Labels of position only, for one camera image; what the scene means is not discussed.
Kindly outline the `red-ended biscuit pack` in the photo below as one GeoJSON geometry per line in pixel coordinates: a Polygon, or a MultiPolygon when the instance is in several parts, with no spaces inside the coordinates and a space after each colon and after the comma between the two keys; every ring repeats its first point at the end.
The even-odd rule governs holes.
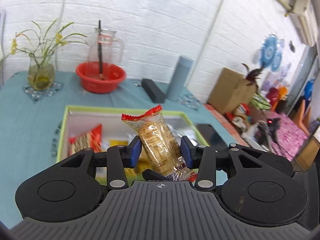
{"type": "Polygon", "coordinates": [[[187,168],[179,145],[167,126],[161,105],[139,116],[122,114],[121,120],[137,132],[151,169],[173,181],[196,180],[196,172],[187,168]]]}

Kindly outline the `orange chips bag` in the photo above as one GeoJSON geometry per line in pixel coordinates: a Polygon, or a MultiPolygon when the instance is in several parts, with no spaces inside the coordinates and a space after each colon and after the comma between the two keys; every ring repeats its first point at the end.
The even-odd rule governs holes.
{"type": "Polygon", "coordinates": [[[73,155],[84,148],[91,148],[95,153],[101,152],[102,129],[102,124],[99,124],[87,132],[70,137],[69,155],[73,155]]]}

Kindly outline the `yellow gold snack bag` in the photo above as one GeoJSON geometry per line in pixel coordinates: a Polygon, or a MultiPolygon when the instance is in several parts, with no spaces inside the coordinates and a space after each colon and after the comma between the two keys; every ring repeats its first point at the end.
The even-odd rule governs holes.
{"type": "Polygon", "coordinates": [[[144,180],[142,172],[148,169],[150,165],[147,158],[142,157],[144,148],[139,136],[135,136],[128,145],[111,146],[107,152],[110,150],[118,151],[129,184],[134,180],[144,180]]]}

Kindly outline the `silver snack bag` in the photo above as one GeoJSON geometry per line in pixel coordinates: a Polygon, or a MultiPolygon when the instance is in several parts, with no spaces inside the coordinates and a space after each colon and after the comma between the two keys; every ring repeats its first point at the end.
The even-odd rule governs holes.
{"type": "Polygon", "coordinates": [[[197,140],[197,136],[196,133],[194,131],[193,128],[191,128],[190,126],[186,126],[186,127],[182,127],[182,128],[170,128],[172,134],[174,135],[176,141],[178,142],[178,144],[181,144],[181,138],[183,136],[188,137],[188,139],[190,140],[190,142],[194,145],[197,146],[198,140],[197,140]]]}

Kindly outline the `pink patterned cloth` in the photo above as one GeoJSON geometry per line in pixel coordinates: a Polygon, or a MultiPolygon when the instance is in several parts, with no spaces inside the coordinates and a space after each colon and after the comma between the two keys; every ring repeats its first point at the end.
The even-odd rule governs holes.
{"type": "Polygon", "coordinates": [[[298,153],[300,147],[308,136],[285,114],[268,112],[268,118],[280,118],[280,128],[277,130],[279,147],[271,141],[272,152],[291,161],[298,153]]]}

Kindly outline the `white power strip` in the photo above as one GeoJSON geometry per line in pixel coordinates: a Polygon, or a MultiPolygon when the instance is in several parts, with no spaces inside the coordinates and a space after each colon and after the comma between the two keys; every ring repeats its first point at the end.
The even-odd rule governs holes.
{"type": "Polygon", "coordinates": [[[247,132],[241,134],[242,139],[256,150],[270,152],[271,144],[269,136],[263,128],[251,127],[247,132]]]}

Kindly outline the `green cardboard box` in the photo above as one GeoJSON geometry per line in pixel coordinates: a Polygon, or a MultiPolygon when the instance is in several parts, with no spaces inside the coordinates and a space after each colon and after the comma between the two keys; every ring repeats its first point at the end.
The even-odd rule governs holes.
{"type": "MultiPolygon", "coordinates": [[[[137,133],[125,122],[121,121],[121,115],[123,113],[140,115],[143,112],[141,109],[67,106],[60,128],[56,161],[62,161],[71,153],[69,138],[86,133],[99,124],[102,125],[101,149],[103,151],[111,147],[114,142],[129,144],[137,133]]],[[[188,138],[191,142],[197,142],[200,145],[207,144],[204,137],[185,113],[163,111],[163,116],[172,133],[177,136],[178,142],[181,140],[182,130],[186,129],[189,132],[188,138]]]]}

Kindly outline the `smartphone red case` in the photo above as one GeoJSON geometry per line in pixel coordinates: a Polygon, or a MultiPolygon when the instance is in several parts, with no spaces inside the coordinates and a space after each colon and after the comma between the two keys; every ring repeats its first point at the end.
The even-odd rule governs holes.
{"type": "Polygon", "coordinates": [[[210,147],[213,147],[215,150],[220,151],[224,150],[227,147],[227,144],[220,137],[218,132],[210,124],[197,124],[197,130],[206,140],[210,147]]]}

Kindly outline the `black rectangular case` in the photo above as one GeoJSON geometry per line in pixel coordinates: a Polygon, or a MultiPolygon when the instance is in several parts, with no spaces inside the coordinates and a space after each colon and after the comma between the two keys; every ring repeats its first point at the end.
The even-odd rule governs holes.
{"type": "Polygon", "coordinates": [[[153,103],[164,103],[166,96],[151,79],[142,79],[141,86],[153,103]]]}

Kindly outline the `teal patterned tablecloth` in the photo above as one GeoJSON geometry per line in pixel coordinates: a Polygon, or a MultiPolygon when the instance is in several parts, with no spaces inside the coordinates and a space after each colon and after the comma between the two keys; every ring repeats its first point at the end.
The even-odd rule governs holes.
{"type": "Polygon", "coordinates": [[[136,108],[155,106],[138,80],[127,79],[110,94],[84,90],[72,72],[57,72],[63,89],[53,96],[32,100],[22,90],[26,72],[18,72],[1,88],[1,222],[12,228],[22,220],[15,192],[26,179],[55,163],[60,122],[67,105],[136,108]]]}

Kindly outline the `brown cardboard box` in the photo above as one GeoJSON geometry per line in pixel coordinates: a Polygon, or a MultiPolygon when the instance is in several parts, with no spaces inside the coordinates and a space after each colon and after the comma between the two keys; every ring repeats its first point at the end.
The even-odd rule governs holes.
{"type": "Polygon", "coordinates": [[[243,75],[228,68],[223,68],[207,103],[219,113],[231,113],[241,103],[248,104],[257,92],[257,85],[243,75]]]}

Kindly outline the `dark feather decoration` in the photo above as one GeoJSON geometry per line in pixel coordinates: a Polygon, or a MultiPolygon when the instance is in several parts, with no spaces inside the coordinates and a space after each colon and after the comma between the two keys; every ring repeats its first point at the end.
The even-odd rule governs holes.
{"type": "Polygon", "coordinates": [[[245,79],[248,81],[247,86],[254,86],[255,91],[257,92],[259,90],[257,80],[260,79],[260,75],[262,74],[264,69],[263,68],[255,68],[253,70],[250,70],[250,68],[247,64],[242,63],[242,65],[247,70],[247,75],[245,77],[245,79]]]}

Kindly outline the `red plastic basin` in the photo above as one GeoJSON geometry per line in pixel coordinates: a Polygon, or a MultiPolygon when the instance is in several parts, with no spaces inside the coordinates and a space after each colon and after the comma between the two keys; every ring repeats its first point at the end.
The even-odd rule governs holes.
{"type": "Polygon", "coordinates": [[[75,72],[82,87],[95,94],[111,93],[126,79],[123,68],[106,62],[102,63],[102,68],[98,61],[84,62],[76,67],[75,72]]]}

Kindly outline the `grey blue tumbler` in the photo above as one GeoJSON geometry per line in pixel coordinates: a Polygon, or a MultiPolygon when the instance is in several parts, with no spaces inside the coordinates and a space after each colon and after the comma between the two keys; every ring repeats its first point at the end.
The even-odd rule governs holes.
{"type": "Polygon", "coordinates": [[[176,101],[179,98],[192,66],[192,59],[184,56],[180,56],[178,58],[175,71],[166,94],[168,100],[176,101]]]}

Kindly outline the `blue paper fan decoration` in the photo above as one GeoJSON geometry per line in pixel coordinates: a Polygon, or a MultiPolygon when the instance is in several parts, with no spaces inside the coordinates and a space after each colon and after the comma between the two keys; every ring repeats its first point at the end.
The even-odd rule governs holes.
{"type": "Polygon", "coordinates": [[[278,50],[278,38],[276,35],[269,35],[265,38],[260,50],[260,67],[267,68],[273,61],[278,50]]]}

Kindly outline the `glass vase with plant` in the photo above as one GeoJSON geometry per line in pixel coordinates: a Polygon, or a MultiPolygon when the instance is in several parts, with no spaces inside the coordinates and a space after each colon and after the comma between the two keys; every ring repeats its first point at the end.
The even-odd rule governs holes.
{"type": "Polygon", "coordinates": [[[25,54],[30,59],[27,81],[34,90],[47,90],[55,81],[53,56],[69,44],[87,44],[87,36],[82,33],[69,33],[73,22],[54,30],[57,20],[46,29],[32,21],[31,28],[19,31],[12,39],[10,55],[25,54]]]}

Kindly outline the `glass pitcher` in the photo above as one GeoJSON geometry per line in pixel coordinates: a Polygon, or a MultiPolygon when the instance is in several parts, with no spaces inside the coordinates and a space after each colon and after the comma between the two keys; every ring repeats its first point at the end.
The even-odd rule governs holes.
{"type": "MultiPolygon", "coordinates": [[[[98,61],[98,27],[91,38],[91,46],[87,57],[88,62],[98,61]]],[[[104,29],[101,27],[100,43],[102,45],[103,63],[120,64],[124,42],[116,37],[116,31],[112,29],[104,29]]]]}

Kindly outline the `black stirring stick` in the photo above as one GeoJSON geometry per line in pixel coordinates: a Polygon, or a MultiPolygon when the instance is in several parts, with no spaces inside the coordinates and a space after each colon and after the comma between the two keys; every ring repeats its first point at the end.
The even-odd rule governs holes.
{"type": "Polygon", "coordinates": [[[99,79],[104,80],[103,55],[102,55],[102,45],[100,43],[100,35],[101,35],[101,20],[98,21],[98,60],[99,60],[99,79]]]}

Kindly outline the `white air conditioner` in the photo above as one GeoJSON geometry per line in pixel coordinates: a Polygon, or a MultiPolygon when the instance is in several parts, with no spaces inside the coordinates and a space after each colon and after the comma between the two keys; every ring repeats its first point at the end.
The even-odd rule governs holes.
{"type": "Polygon", "coordinates": [[[318,38],[316,15],[311,0],[290,0],[290,16],[302,43],[313,47],[318,38]]]}

